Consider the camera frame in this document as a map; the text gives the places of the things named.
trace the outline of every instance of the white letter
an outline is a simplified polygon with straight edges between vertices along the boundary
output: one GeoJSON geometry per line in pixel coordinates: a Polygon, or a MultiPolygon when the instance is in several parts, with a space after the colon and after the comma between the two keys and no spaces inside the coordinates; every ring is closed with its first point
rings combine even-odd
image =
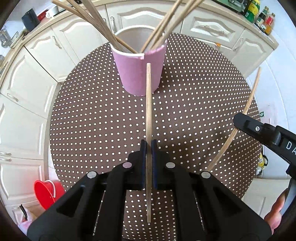
{"type": "Polygon", "coordinates": [[[288,142],[287,146],[286,146],[286,149],[290,150],[291,149],[291,146],[292,146],[292,142],[288,142]]]}

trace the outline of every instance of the brown tablecloth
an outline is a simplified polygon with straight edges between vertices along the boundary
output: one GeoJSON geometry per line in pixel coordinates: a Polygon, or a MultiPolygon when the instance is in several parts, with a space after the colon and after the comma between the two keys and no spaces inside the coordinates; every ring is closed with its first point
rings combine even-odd
{"type": "MultiPolygon", "coordinates": [[[[159,88],[153,98],[153,138],[189,172],[206,170],[233,130],[250,88],[219,51],[189,36],[172,34],[159,88]]],[[[109,172],[145,139],[145,97],[123,88],[109,44],[86,56],[56,99],[50,146],[56,172],[68,190],[90,170],[109,172]]],[[[253,103],[249,116],[259,119],[253,103]]],[[[242,197],[255,174],[261,145],[239,132],[213,175],[242,197]]],[[[147,224],[145,191],[128,191],[123,236],[175,240],[171,191],[153,191],[147,224]]]]}

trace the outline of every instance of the metal bolt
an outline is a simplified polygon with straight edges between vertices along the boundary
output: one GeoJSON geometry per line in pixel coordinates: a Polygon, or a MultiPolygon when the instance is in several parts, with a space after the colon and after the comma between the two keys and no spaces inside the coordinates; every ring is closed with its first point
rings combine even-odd
{"type": "Polygon", "coordinates": [[[168,162],[166,165],[165,165],[167,168],[174,168],[176,166],[175,163],[173,162],[168,162]]]}
{"type": "Polygon", "coordinates": [[[202,172],[202,177],[208,179],[211,177],[211,174],[209,172],[202,172]]]}
{"type": "Polygon", "coordinates": [[[124,163],[122,164],[122,166],[123,166],[124,168],[130,168],[130,167],[132,166],[132,163],[126,161],[126,162],[124,162],[124,163]]]}
{"type": "Polygon", "coordinates": [[[96,172],[91,171],[91,172],[87,173],[87,177],[88,178],[94,178],[94,177],[96,177],[96,172]]]}

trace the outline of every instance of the red bucket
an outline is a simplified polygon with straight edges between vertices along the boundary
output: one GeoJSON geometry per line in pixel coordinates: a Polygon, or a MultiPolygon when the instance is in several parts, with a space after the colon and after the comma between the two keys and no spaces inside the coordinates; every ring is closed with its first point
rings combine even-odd
{"type": "Polygon", "coordinates": [[[65,193],[60,181],[51,180],[44,182],[37,180],[34,183],[34,191],[38,202],[45,210],[65,193]]]}

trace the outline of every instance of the green bottle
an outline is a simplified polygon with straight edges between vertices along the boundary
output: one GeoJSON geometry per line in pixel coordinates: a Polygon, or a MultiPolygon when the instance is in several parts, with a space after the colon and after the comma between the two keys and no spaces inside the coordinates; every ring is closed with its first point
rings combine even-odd
{"type": "Polygon", "coordinates": [[[260,0],[252,0],[249,5],[248,11],[245,14],[245,18],[251,23],[254,22],[255,16],[259,13],[260,10],[260,0]]]}

